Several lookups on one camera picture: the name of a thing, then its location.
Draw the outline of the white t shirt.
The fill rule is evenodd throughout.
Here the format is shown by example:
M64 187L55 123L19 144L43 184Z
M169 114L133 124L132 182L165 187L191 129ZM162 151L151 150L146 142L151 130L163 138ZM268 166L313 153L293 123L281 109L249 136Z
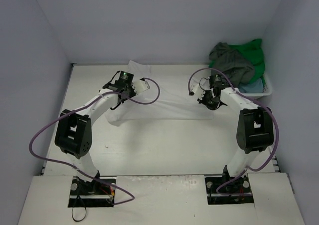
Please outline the white t shirt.
M198 104L194 96L189 96L188 81L192 73L207 65L143 65L129 61L128 72L134 79L151 78L160 88L159 99L151 105L140 105L126 101L114 111L105 113L109 123L135 119L182 119L206 120L214 117L214 112Z

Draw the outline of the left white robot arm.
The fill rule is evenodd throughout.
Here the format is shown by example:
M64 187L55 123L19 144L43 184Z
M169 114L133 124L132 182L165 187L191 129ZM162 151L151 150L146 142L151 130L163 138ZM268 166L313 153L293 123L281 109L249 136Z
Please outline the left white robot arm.
M92 146L92 125L105 112L115 110L126 101L126 98L116 93L104 93L115 91L130 98L136 96L132 87L134 75L124 71L120 71L119 74L115 82L106 83L99 94L85 104L87 108L60 120L54 139L55 145L68 155L72 165L97 179L100 173L89 153Z

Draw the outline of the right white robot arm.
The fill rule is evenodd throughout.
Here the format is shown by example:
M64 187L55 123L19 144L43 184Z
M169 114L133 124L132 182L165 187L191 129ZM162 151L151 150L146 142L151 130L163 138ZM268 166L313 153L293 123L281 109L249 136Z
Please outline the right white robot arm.
M192 85L189 93L194 94L199 104L210 110L220 105L228 106L238 117L236 142L237 151L231 161L225 165L220 184L226 191L232 191L239 184L238 178L250 170L262 170L272 159L271 154L260 167L252 168L254 160L268 147L278 145L278 124L269 108L262 106L253 98L247 97L232 86L226 87L221 75L216 74L210 89L201 84Z

